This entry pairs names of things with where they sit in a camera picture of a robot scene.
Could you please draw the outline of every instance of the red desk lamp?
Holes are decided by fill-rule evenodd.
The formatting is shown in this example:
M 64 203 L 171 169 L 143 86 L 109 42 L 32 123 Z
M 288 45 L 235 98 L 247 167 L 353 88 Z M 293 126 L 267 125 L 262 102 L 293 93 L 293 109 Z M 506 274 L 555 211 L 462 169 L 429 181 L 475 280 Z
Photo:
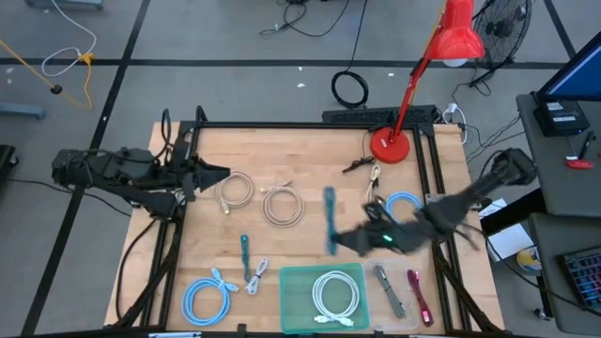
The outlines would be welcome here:
M 473 0 L 447 0 L 444 11 L 424 56 L 411 72 L 396 126 L 382 128 L 372 136 L 370 149 L 374 157 L 385 163 L 399 163 L 409 153 L 409 140 L 401 131 L 407 109 L 413 99 L 417 82 L 431 60 L 445 60 L 451 67 L 461 66 L 468 58 L 481 57 L 485 49 L 476 32 L 471 29 Z

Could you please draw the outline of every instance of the red lamp shade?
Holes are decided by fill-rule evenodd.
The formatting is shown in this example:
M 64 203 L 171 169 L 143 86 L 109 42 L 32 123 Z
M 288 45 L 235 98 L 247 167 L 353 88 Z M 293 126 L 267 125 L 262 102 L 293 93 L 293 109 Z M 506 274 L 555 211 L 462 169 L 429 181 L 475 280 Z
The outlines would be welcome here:
M 430 59 L 466 59 L 482 57 L 484 45 L 471 29 L 473 0 L 448 0 L 440 29 L 430 41 Z

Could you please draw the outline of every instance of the gray floor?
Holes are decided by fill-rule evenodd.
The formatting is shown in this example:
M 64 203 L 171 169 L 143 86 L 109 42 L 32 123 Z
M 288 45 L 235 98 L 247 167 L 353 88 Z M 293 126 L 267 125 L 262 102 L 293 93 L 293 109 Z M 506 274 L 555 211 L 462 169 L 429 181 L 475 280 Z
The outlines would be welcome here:
M 484 0 L 476 1 L 477 7 Z M 360 60 L 415 61 L 419 58 L 440 0 L 370 1 Z M 105 0 L 105 10 L 73 10 L 73 19 L 99 38 L 98 58 L 120 58 L 142 0 Z M 553 0 L 574 46 L 581 48 L 599 31 L 596 0 Z M 319 32 L 330 25 L 342 1 L 312 0 L 300 23 Z M 281 24 L 282 7 L 272 0 L 152 0 L 134 58 L 144 59 L 348 59 L 352 52 L 362 2 L 352 0 L 340 23 L 325 38 L 294 32 L 259 37 L 258 31 Z M 564 62 L 562 46 L 543 0 L 534 2 L 528 36 L 516 54 L 518 62 Z M 65 22 L 54 11 L 28 8 L 22 0 L 0 4 L 0 37 L 26 57 L 45 57 L 67 47 L 89 46 L 89 36 Z M 0 58 L 7 57 L 0 50 Z M 174 120 L 193 117 L 194 107 L 205 107 L 211 120 L 318 121 L 321 112 L 338 109 L 330 93 L 331 76 L 338 68 L 297 67 L 129 67 L 104 135 L 102 147 L 147 146 L 150 127 L 170 108 Z M 370 107 L 399 104 L 410 69 L 356 68 L 370 85 Z M 457 83 L 469 80 L 470 69 L 429 69 L 421 81 L 416 104 L 445 107 Z M 493 93 L 480 96 L 462 87 L 456 98 L 468 123 L 484 137 L 516 116 L 515 96 L 539 88 L 555 70 L 502 69 L 488 81 Z M 17 178 L 50 182 L 50 162 L 62 148 L 87 147 L 116 74 L 116 67 L 96 66 L 90 85 L 95 107 L 85 111 L 68 105 L 21 66 L 0 66 L 0 100 L 46 107 L 48 117 L 37 121 L 0 116 L 0 144 L 18 147 L 21 164 Z M 85 68 L 75 67 L 57 81 L 82 99 Z M 360 96 L 355 84 L 341 81 L 348 98 Z M 516 124 L 506 132 L 521 131 Z M 476 148 L 473 135 L 466 153 Z M 496 148 L 528 149 L 523 136 L 492 147 L 470 163 L 477 175 Z M 534 186 L 503 189 L 495 197 L 513 201 Z M 98 193 L 124 210 L 113 196 Z M 0 336 L 21 332 L 69 203 L 69 196 L 47 188 L 10 183 L 0 195 Z M 99 328 L 113 287 L 117 259 L 128 220 L 98 201 L 84 199 L 68 246 L 39 321 L 37 333 Z M 493 267 L 505 324 L 516 333 L 569 337 L 553 322 L 531 315 L 540 306 L 538 292 L 503 267 Z

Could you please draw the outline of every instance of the white cable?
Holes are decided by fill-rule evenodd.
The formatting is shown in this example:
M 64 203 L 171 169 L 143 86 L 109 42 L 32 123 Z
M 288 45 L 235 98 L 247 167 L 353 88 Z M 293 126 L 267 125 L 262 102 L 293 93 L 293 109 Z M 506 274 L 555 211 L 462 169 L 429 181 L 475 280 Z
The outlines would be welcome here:
M 461 108 L 459 108 L 455 103 L 449 103 L 447 109 L 445 109 L 444 112 L 442 112 L 442 120 L 444 121 L 444 124 L 450 123 L 450 121 L 447 120 L 446 115 L 451 114 L 451 118 L 453 118 L 453 114 L 455 113 L 455 111 L 459 112 L 459 114 L 461 115 L 461 120 L 463 121 L 463 125 L 465 126 L 468 123 L 466 122 L 466 116 L 463 114 Z M 463 139 L 461 140 L 461 144 L 466 144 L 466 141 L 468 141 L 468 133 L 466 131 L 463 131 Z
M 367 190 L 365 191 L 365 203 L 370 203 L 374 197 L 374 182 L 378 179 L 379 175 L 382 173 L 382 168 L 379 165 L 372 165 L 372 171 L 369 176 L 369 184 L 367 185 Z
M 330 310 L 326 309 L 326 306 L 323 304 L 323 289 L 326 286 L 326 283 L 332 279 L 343 281 L 350 287 L 350 304 L 347 309 L 340 314 L 333 314 Z M 357 283 L 343 271 L 334 270 L 322 274 L 313 284 L 313 303 L 321 313 L 321 315 L 313 318 L 314 321 L 320 324 L 337 321 L 346 327 L 352 327 L 354 323 L 349 317 L 357 310 L 357 307 L 359 306 L 359 297 L 359 287 L 357 286 Z
M 63 12 L 60 7 L 58 6 L 58 4 L 56 3 L 56 1 L 52 0 L 54 6 L 56 7 L 56 10 L 58 10 L 58 12 L 65 18 L 67 19 L 70 23 L 73 23 L 74 25 L 78 26 L 79 28 L 81 28 L 82 30 L 84 30 L 87 34 L 89 34 L 90 36 L 92 36 L 93 41 L 92 41 L 92 46 L 90 46 L 90 48 L 87 50 L 87 52 L 85 52 L 85 54 L 91 53 L 92 50 L 94 49 L 94 47 L 96 46 L 96 41 L 98 40 L 96 38 L 96 35 L 94 35 L 94 33 L 92 33 L 89 29 L 83 27 L 82 25 L 78 24 L 77 22 L 75 22 L 72 18 L 68 17 L 67 14 L 65 14 L 65 12 Z M 77 53 L 77 58 L 70 64 L 68 65 L 65 69 L 57 72 L 56 74 L 51 74 L 49 72 L 46 71 L 46 63 L 48 63 L 48 61 L 52 60 L 53 58 L 55 58 L 57 55 L 62 54 L 66 51 L 75 51 L 75 53 Z M 66 73 L 69 69 L 73 68 L 73 66 L 75 66 L 75 64 L 77 64 L 77 62 L 79 62 L 80 57 L 82 56 L 82 52 L 79 50 L 79 48 L 77 47 L 67 47 L 67 48 L 63 48 L 59 51 L 56 51 L 53 54 L 50 54 L 50 56 L 46 57 L 44 59 L 44 61 L 41 62 L 41 72 L 44 73 L 44 75 L 48 76 L 48 77 L 56 77 L 56 76 L 60 76 L 64 73 Z
M 223 185 L 230 179 L 238 178 L 246 184 L 246 193 L 244 196 L 237 200 L 228 200 L 223 197 Z M 211 188 L 213 198 L 219 203 L 219 207 L 223 213 L 228 215 L 230 208 L 244 207 L 251 202 L 254 196 L 254 183 L 253 180 L 246 174 L 239 171 L 232 171 L 226 179 L 218 182 Z
M 267 190 L 261 189 L 261 192 L 265 194 L 265 196 L 263 196 L 263 203 L 261 204 L 261 211 L 263 211 L 263 216 L 267 222 L 275 227 L 292 226 L 301 219 L 302 214 L 304 213 L 304 202 L 302 201 L 302 198 L 298 192 L 288 187 L 290 183 L 292 183 L 291 180 L 287 181 L 285 184 L 276 185 L 275 187 Z M 294 214 L 292 214 L 292 216 L 287 218 L 277 217 L 271 210 L 271 199 L 280 192 L 292 195 L 297 202 L 297 210 L 294 212 Z
M 259 265 L 256 266 L 256 272 L 254 273 L 254 277 L 251 278 L 251 281 L 248 283 L 248 285 L 244 287 L 244 289 L 246 289 L 249 295 L 254 295 L 256 293 L 256 290 L 259 287 L 259 279 L 261 278 L 261 275 L 263 274 L 263 272 L 265 272 L 269 264 L 270 260 L 267 257 L 263 257 L 259 262 Z

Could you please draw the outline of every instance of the white paper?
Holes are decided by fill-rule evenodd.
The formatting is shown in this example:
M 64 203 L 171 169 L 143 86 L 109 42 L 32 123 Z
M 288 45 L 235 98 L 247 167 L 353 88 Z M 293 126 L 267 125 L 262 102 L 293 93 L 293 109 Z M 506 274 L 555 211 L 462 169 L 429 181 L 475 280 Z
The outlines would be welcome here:
M 480 211 L 480 218 L 497 212 L 503 207 L 507 207 L 507 203 L 503 199 L 494 201 L 490 206 L 485 207 Z M 499 262 L 500 259 L 505 259 L 513 254 L 530 248 L 534 243 L 532 239 L 520 223 L 514 224 L 506 229 L 501 230 L 495 235 L 489 236 L 490 244 L 495 248 L 501 258 L 495 255 L 494 251 L 486 244 L 488 255 L 494 262 Z

